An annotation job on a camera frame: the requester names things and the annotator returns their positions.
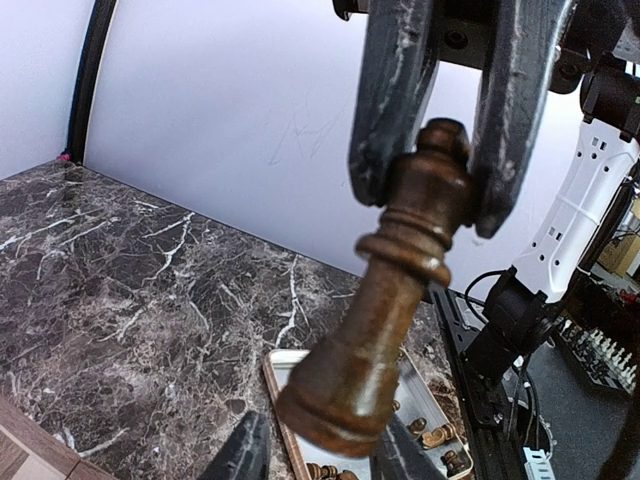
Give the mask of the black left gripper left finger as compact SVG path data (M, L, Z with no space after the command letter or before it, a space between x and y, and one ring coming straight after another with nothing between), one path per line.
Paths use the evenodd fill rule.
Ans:
M247 412L199 480L265 480L270 460L269 420L262 413Z

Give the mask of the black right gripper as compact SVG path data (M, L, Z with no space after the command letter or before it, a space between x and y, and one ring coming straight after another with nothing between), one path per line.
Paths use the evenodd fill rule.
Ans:
M518 199L572 10L571 1L371 1L348 154L355 198L386 204L391 163L414 145L439 59L485 65L469 169L476 233L493 237Z

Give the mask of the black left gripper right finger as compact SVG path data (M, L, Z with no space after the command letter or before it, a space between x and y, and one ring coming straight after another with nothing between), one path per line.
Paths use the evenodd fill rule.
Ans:
M445 479L393 413L372 454L373 479Z

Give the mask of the dark chess king piece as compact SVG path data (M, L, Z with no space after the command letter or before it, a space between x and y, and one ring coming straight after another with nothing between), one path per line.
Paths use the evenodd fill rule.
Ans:
M476 215L469 150L461 123L436 118L415 152L393 161L379 227L356 244L368 266L348 311L294 367L275 404L278 419L311 444L363 458L388 425L401 344L427 286L449 285L444 257Z

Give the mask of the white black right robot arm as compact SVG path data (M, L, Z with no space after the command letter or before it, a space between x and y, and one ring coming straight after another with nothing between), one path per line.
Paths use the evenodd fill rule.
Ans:
M638 81L625 65L639 40L635 1L338 1L341 19L368 18L348 165L356 199L384 206L391 162L424 116L440 62L477 68L471 173L475 225L493 236L511 213L549 92L578 92L583 121L568 173L531 243L492 287L487 325L465 349L467 367L497 383L548 337L578 268L595 259L603 221L638 165Z

